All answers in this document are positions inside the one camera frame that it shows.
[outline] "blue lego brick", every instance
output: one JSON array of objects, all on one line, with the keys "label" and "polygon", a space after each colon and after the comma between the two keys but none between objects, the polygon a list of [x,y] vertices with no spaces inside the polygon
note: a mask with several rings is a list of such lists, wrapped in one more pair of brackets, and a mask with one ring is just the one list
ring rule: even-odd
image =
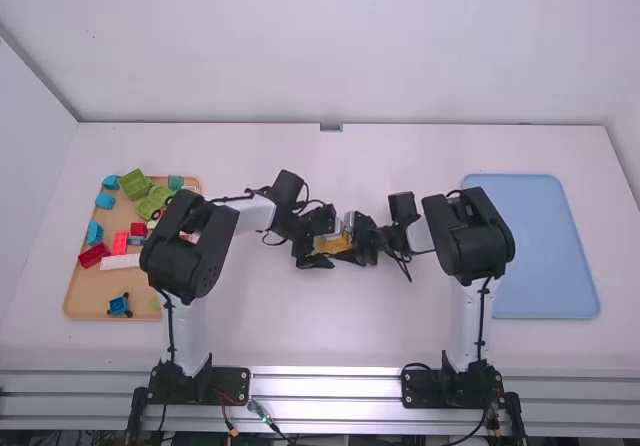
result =
[{"label": "blue lego brick", "polygon": [[89,246],[95,246],[104,239],[104,228],[95,219],[89,221],[89,231],[87,233],[87,242]]},{"label": "blue lego brick", "polygon": [[96,198],[96,206],[102,209],[111,209],[116,203],[116,198],[109,196],[107,193],[100,193]]},{"label": "blue lego brick", "polygon": [[169,175],[169,189],[171,191],[178,191],[184,186],[184,178],[182,176]]},{"label": "blue lego brick", "polygon": [[116,176],[115,174],[112,174],[111,176],[107,176],[106,178],[104,178],[104,180],[102,181],[102,185],[105,188],[113,191],[120,189],[120,185],[118,184],[118,176]]},{"label": "blue lego brick", "polygon": [[109,301],[109,314],[114,316],[124,314],[129,311],[129,300],[127,296],[120,296]]},{"label": "blue lego brick", "polygon": [[129,236],[127,243],[131,246],[144,246],[147,243],[147,238],[143,238],[142,236]]}]

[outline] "yellow object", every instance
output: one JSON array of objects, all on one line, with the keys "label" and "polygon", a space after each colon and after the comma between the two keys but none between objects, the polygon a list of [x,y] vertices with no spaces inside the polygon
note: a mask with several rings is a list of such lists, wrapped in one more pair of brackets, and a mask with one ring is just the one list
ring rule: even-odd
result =
[{"label": "yellow object", "polygon": [[158,301],[157,296],[154,296],[153,298],[151,298],[151,301],[149,301],[149,304],[151,305],[151,309],[153,309],[154,311],[160,311],[162,309],[162,306],[160,306],[160,301]]},{"label": "yellow object", "polygon": [[326,239],[323,236],[313,238],[313,254],[338,254],[351,249],[353,239],[351,233],[342,232],[342,236],[335,239]]}]

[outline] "tabletop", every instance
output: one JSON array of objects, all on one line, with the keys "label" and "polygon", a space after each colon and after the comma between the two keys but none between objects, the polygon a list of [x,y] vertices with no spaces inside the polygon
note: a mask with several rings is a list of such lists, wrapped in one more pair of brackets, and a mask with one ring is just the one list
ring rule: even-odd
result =
[{"label": "tabletop", "polygon": [[[391,193],[410,190],[419,200],[475,172],[553,174],[566,191],[602,310],[584,321],[493,320],[494,361],[625,374],[640,364],[640,343],[621,340],[640,326],[640,215],[603,127],[346,124],[337,133],[315,124],[85,124],[2,324],[0,366],[30,368],[34,355],[40,368],[155,362],[161,323],[72,321],[62,313],[101,180],[136,167],[193,175],[215,195],[271,184],[285,168],[307,181],[313,198],[379,224],[390,221]],[[287,246],[238,237],[206,298],[214,362],[437,363],[452,321],[449,278],[432,255],[410,267],[413,283],[386,258],[376,267],[298,271]]]}]

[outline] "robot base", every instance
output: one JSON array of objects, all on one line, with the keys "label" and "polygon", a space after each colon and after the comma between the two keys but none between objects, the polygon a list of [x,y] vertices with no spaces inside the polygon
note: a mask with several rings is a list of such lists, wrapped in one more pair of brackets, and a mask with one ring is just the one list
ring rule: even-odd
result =
[{"label": "robot base", "polygon": [[456,372],[442,352],[442,369],[404,369],[402,405],[407,409],[485,409],[490,401],[502,408],[502,375],[485,361]]},{"label": "robot base", "polygon": [[166,362],[151,370],[147,404],[202,404],[244,406],[249,401],[251,371],[211,365],[211,355],[195,377]]}]

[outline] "red lego brick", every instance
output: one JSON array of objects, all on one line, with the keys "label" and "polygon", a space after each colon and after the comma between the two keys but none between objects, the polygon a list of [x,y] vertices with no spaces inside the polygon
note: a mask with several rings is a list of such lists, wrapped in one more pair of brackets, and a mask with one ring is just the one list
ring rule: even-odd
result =
[{"label": "red lego brick", "polygon": [[146,238],[147,234],[149,234],[149,230],[147,229],[146,224],[131,223],[131,236],[141,236],[143,238]]},{"label": "red lego brick", "polygon": [[113,255],[127,254],[129,231],[118,231],[113,236]]},{"label": "red lego brick", "polygon": [[78,255],[78,261],[80,261],[80,265],[83,268],[87,269],[94,264],[99,263],[105,256],[111,256],[111,253],[109,252],[109,248],[107,248],[106,244],[100,243]]}]

